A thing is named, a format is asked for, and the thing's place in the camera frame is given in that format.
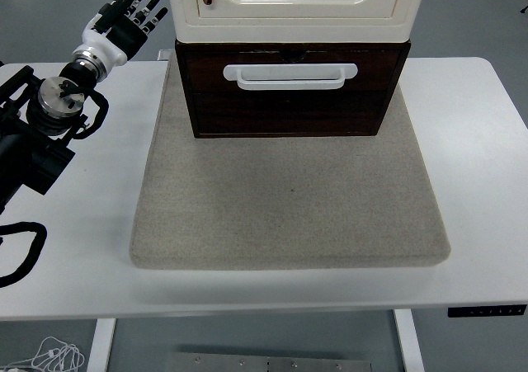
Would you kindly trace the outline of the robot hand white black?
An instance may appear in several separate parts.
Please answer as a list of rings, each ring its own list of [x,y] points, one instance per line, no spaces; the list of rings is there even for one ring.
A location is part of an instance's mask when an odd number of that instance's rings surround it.
[[[150,0],[142,9],[142,0],[112,0],[104,4],[82,33],[82,52],[101,60],[106,71],[132,59],[148,40],[168,9],[161,0]]]

